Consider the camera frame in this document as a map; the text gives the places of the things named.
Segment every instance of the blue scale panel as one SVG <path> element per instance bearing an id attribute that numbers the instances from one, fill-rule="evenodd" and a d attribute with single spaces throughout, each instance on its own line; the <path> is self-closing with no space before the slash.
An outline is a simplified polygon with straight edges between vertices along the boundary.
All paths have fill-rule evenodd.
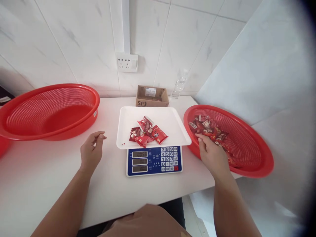
<path id="1" fill-rule="evenodd" d="M 181 146 L 127 150 L 128 177 L 182 172 L 182 166 Z"/>

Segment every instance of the white table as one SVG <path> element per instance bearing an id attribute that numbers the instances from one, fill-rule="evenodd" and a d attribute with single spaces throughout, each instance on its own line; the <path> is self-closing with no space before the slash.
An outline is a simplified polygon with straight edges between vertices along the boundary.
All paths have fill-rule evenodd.
<path id="1" fill-rule="evenodd" d="M 195 104 L 190 96 L 181 96 L 169 106 L 183 118 Z M 133 213 L 146 203 L 160 204 L 215 185 L 186 146 L 182 173 L 127 177 L 126 151 L 116 146 L 122 106 L 135 106 L 135 98 L 102 98 L 94 125 L 75 138 L 14 142 L 0 159 L 1 236 L 31 235 L 78 170 L 80 146 L 94 131 L 104 130 L 108 138 L 91 179 L 81 228 Z"/>

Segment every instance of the white tray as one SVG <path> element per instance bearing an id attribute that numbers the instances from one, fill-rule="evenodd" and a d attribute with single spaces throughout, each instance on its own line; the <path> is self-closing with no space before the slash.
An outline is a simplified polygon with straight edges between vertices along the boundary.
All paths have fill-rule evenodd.
<path id="1" fill-rule="evenodd" d="M 138 127 L 138 122 L 148 116 L 168 138 L 159 145 L 156 141 L 147 143 L 148 148 L 164 146 L 190 145 L 191 139 L 178 115 L 172 107 L 131 107 L 121 108 L 118 121 L 118 137 L 116 145 L 119 149 L 142 148 L 136 142 L 129 140 L 132 127 Z"/>

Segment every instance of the electrical outlet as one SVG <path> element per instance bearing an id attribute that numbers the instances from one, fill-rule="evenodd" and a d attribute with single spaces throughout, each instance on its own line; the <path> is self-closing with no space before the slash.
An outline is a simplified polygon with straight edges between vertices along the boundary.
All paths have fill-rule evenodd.
<path id="1" fill-rule="evenodd" d="M 116 53 L 118 62 L 118 71 L 121 72 L 137 72 L 138 70 L 138 55 Z"/>

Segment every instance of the hand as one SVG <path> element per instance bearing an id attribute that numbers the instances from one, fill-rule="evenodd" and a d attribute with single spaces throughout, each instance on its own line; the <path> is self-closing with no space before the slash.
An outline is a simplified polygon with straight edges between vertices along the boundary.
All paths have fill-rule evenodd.
<path id="1" fill-rule="evenodd" d="M 207 136 L 197 133 L 195 135 L 198 137 L 201 159 L 214 179 L 230 174 L 228 158 L 223 148 L 217 146 Z"/>
<path id="2" fill-rule="evenodd" d="M 80 170 L 91 176 L 102 157 L 103 140 L 106 139 L 103 134 L 104 132 L 102 131 L 91 134 L 80 148 Z"/>

